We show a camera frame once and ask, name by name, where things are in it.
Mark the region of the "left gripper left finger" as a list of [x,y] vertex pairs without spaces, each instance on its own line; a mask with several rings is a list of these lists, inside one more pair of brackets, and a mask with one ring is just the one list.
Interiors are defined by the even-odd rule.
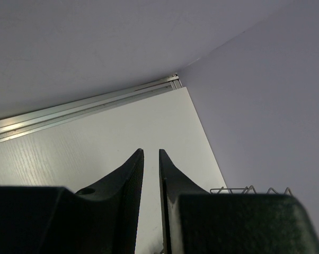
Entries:
[[0,253],[134,253],[144,152],[73,193],[0,186]]

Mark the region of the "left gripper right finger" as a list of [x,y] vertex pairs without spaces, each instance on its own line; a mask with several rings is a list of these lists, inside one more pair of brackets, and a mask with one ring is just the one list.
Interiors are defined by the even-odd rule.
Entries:
[[159,151],[165,253],[319,253],[319,238],[291,195],[212,194]]

